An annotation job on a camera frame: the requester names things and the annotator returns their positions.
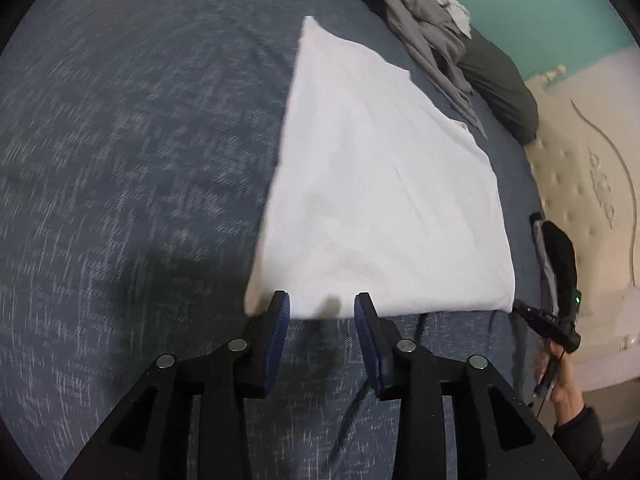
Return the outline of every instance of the metal screw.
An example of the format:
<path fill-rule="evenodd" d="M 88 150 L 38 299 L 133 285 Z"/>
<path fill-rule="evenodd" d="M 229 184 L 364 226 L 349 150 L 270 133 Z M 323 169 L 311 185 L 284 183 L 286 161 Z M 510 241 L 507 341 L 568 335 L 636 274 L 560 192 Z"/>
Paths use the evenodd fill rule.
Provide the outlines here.
<path fill-rule="evenodd" d="M 158 368 L 171 368 L 175 363 L 175 357 L 170 354 L 161 355 L 156 359 L 156 366 Z"/>
<path fill-rule="evenodd" d="M 238 339 L 232 339 L 231 341 L 229 341 L 229 343 L 226 346 L 232 352 L 241 352 L 242 350 L 244 350 L 249 346 L 249 343 L 244 339 L 238 338 Z"/>
<path fill-rule="evenodd" d="M 469 364 L 472 365 L 473 368 L 484 370 L 488 366 L 489 361 L 487 361 L 483 355 L 472 355 L 469 358 Z"/>
<path fill-rule="evenodd" d="M 415 350 L 415 343 L 410 339 L 401 339 L 396 346 L 401 352 L 413 352 Z"/>

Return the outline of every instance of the mattress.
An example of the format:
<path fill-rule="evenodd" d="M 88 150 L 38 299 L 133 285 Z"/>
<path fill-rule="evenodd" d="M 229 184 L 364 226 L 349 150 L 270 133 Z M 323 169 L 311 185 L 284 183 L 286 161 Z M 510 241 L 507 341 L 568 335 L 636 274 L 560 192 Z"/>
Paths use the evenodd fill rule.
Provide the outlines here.
<path fill-rule="evenodd" d="M 7 44 L 0 415 L 44 480 L 158 354 L 197 356 L 241 331 L 305 15 L 409 70 L 461 120 L 360 0 L 37 0 Z M 516 297 L 537 305 L 536 186 L 521 147 L 473 103 Z M 530 396 L 533 338 L 508 314 L 395 321 L 438 355 L 487 355 Z M 247 418 L 258 480 L 390 477 L 398 405 L 368 389 L 352 320 L 292 323 L 276 390 Z"/>

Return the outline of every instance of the hand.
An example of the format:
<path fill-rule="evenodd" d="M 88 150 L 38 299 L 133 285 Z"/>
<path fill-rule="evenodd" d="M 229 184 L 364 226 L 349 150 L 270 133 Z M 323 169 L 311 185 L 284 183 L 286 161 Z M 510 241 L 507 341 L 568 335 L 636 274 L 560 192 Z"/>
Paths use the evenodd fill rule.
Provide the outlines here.
<path fill-rule="evenodd" d="M 536 357 L 534 369 L 536 380 L 539 381 L 545 373 L 549 355 L 552 354 L 560 359 L 560 371 L 551 392 L 551 401 L 556 410 L 556 426 L 562 426 L 573 420 L 584 408 L 582 391 L 575 382 L 573 357 L 567 353 L 562 355 L 563 352 L 559 344 L 550 341 Z"/>

